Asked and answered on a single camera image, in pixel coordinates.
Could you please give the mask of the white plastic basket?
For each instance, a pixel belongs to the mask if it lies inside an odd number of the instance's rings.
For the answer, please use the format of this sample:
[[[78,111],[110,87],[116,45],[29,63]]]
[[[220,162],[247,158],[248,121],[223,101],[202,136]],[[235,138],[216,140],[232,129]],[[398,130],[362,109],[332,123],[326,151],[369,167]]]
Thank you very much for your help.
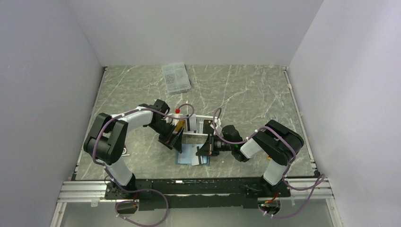
[[[196,132],[183,132],[184,135],[196,135],[196,136],[207,136],[208,134],[203,133],[203,121],[204,120],[213,120],[218,131],[221,131],[221,120],[217,117],[213,118],[213,116],[204,116],[204,115],[196,115],[197,117],[197,131]]]

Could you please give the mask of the blue card holder wallet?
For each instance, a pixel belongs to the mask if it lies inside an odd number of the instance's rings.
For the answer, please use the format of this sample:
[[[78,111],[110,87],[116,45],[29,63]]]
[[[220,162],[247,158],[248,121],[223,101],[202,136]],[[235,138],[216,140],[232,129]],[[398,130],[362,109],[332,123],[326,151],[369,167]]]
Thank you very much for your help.
[[[209,157],[197,156],[197,148],[201,147],[202,144],[183,144],[182,153],[177,153],[175,163],[177,165],[189,165],[189,166],[208,166]]]

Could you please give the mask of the white striped credit card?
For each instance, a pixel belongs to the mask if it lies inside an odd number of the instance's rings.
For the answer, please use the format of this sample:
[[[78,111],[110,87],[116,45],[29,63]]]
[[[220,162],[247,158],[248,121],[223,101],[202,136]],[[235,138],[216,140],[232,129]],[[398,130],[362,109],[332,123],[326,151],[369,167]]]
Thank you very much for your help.
[[[197,148],[198,147],[192,147],[191,148],[191,165],[192,166],[198,166],[203,164],[203,158],[202,156],[196,155],[197,153]]]

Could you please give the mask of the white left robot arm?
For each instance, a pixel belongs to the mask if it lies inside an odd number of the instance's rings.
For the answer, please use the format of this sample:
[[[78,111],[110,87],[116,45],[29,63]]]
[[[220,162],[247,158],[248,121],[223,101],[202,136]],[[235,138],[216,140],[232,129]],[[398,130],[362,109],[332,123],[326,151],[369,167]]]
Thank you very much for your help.
[[[154,104],[141,104],[120,114],[100,113],[84,141],[83,150],[94,163],[102,166],[117,192],[125,199],[136,192],[136,177],[122,158],[127,133],[139,127],[150,127],[158,135],[158,141],[178,153],[182,152],[183,122],[185,117],[169,115],[170,107],[157,99]]]

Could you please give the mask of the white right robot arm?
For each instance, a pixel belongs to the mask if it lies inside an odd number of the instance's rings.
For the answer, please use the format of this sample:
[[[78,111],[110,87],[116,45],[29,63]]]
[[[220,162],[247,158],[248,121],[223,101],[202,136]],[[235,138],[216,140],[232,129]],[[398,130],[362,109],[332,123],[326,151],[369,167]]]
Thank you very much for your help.
[[[215,157],[221,151],[230,151],[237,161],[247,162],[260,152],[266,153],[270,160],[260,185],[261,192],[266,196],[272,196],[279,190],[279,183],[305,144],[298,133],[276,120],[270,120],[246,139],[233,125],[224,126],[221,132],[214,124],[209,128],[205,143],[196,148],[195,155]]]

